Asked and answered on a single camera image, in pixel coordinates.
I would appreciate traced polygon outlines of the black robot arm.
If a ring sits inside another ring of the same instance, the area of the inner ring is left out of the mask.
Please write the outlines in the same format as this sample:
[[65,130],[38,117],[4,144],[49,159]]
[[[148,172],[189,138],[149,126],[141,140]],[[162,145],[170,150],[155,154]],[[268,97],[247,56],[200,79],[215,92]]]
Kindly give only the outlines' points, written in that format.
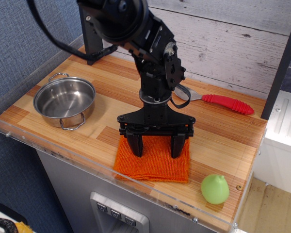
[[172,158],[179,157],[194,134],[195,119],[169,107],[173,91],[185,79],[173,33],[145,0],[80,0],[78,5],[89,14],[100,38],[134,58],[143,107],[117,118],[133,154],[142,156],[144,136],[168,136]]

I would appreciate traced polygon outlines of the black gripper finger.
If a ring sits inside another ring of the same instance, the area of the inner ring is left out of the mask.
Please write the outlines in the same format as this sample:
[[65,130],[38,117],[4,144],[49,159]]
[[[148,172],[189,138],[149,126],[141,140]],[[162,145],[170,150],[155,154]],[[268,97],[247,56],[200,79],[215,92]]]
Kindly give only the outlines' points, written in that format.
[[178,158],[181,155],[182,149],[185,144],[184,136],[172,136],[171,137],[171,156],[172,158]]
[[134,135],[129,134],[127,135],[128,144],[135,156],[142,156],[143,155],[143,139],[140,134]]

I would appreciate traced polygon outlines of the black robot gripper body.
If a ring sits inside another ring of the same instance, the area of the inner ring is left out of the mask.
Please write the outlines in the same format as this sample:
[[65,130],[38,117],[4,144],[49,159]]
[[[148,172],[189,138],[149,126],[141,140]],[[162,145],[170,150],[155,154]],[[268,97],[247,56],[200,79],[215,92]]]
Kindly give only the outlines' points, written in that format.
[[195,118],[171,109],[167,103],[159,105],[144,104],[143,108],[117,117],[119,132],[126,136],[157,135],[185,136],[194,135]]

